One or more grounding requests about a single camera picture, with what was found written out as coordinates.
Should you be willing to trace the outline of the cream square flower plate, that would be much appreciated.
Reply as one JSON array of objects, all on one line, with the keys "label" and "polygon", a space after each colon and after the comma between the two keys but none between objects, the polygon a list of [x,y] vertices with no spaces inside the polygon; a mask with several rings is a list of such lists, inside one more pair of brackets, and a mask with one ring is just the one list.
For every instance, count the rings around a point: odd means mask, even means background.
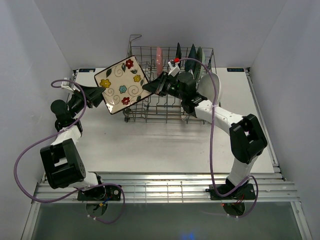
[{"label": "cream square flower plate", "polygon": [[98,87],[105,88],[103,101],[111,115],[152,95],[143,89],[149,79],[134,55],[98,72],[94,80]]}]

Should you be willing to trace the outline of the pink dotted round plate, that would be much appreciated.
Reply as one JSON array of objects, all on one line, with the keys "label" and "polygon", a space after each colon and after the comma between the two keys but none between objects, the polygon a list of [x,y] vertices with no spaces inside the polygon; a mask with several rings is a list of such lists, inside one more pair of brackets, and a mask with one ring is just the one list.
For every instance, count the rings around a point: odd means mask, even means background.
[{"label": "pink dotted round plate", "polygon": [[161,47],[156,49],[156,73],[159,77],[163,72],[163,52]]}]

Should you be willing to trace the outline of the black floral square plate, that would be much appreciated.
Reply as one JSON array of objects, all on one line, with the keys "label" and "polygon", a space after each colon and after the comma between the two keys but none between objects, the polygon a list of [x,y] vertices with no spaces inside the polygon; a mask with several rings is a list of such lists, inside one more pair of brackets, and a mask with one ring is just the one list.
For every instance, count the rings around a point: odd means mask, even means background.
[{"label": "black floral square plate", "polygon": [[180,62],[181,58],[182,58],[182,50],[181,50],[181,45],[178,42],[176,47],[174,62],[175,62],[175,66],[178,67],[179,69],[181,68],[181,62]]}]

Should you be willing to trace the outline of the teal square plate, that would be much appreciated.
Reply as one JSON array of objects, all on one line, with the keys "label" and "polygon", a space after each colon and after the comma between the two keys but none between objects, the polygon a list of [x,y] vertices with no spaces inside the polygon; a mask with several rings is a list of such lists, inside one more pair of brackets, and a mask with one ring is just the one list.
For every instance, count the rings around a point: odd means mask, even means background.
[{"label": "teal square plate", "polygon": [[192,44],[187,58],[188,60],[185,61],[185,71],[195,74],[197,62],[194,59],[197,58],[197,51],[194,44]]}]

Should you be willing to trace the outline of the green round flower plate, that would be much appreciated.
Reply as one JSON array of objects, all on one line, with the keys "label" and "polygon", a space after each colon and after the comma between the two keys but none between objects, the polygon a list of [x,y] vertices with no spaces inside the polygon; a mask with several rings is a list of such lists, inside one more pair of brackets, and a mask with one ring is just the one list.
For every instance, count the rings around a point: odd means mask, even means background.
[{"label": "green round flower plate", "polygon": [[196,52],[196,59],[199,61],[196,63],[195,65],[195,72],[194,72],[194,77],[195,80],[198,81],[200,80],[203,71],[204,71],[204,67],[202,64],[205,63],[205,53],[204,53],[204,49],[199,46]]}]

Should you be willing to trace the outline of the white oval plate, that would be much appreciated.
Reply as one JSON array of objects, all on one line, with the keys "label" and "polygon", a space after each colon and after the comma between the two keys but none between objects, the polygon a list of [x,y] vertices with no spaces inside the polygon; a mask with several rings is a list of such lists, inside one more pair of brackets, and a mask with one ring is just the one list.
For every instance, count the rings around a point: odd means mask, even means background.
[{"label": "white oval plate", "polygon": [[[219,104],[222,96],[222,87],[221,80],[219,76],[215,73],[212,73],[213,81],[216,86],[216,103]],[[202,96],[206,97],[211,102],[214,101],[215,90],[214,84],[212,83],[211,77],[209,74],[204,75],[198,82],[198,92]]]}]

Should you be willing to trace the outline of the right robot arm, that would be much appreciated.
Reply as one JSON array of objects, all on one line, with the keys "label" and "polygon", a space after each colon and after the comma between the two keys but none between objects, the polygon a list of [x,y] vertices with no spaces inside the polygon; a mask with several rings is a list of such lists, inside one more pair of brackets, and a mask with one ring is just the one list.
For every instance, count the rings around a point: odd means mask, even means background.
[{"label": "right robot arm", "polygon": [[229,135],[233,165],[225,183],[213,183],[211,193],[218,198],[237,199],[248,188],[252,167],[268,142],[255,115],[235,114],[215,104],[220,79],[213,73],[207,76],[209,79],[202,78],[196,82],[190,72],[181,72],[176,76],[162,72],[154,81],[145,84],[143,89],[161,97],[170,95],[180,99],[187,114]]}]

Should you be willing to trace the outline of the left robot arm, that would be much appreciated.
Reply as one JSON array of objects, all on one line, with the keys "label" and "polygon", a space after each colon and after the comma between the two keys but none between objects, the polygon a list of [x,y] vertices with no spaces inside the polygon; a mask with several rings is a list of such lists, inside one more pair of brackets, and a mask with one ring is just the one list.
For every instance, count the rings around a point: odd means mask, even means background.
[{"label": "left robot arm", "polygon": [[80,90],[74,90],[68,102],[61,99],[52,102],[50,109],[55,114],[55,128],[59,135],[51,145],[41,148],[40,156],[51,188],[83,188],[85,196],[100,200],[106,195],[106,187],[101,184],[101,177],[86,171],[76,148],[76,143],[82,137],[83,127],[80,121],[72,124],[84,107],[99,106],[103,101],[105,88],[83,85],[81,88],[85,97]]}]

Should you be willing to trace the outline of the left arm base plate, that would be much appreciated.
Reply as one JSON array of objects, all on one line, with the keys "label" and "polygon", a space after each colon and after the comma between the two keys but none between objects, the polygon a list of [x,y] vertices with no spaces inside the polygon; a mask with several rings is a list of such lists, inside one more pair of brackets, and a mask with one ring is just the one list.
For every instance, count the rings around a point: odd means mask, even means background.
[{"label": "left arm base plate", "polygon": [[96,188],[91,188],[85,191],[79,191],[77,194],[78,201],[120,201],[121,200],[120,186],[106,185]]}]

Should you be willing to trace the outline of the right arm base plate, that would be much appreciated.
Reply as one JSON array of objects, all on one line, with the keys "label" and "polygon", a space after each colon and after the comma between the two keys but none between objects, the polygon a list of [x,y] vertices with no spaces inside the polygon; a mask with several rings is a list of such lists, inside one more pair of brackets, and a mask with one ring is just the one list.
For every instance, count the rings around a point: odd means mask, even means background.
[{"label": "right arm base plate", "polygon": [[224,197],[219,196],[215,192],[212,184],[209,185],[209,188],[207,188],[205,191],[210,194],[211,200],[254,200],[256,198],[254,186],[251,183],[240,186],[233,193]]}]

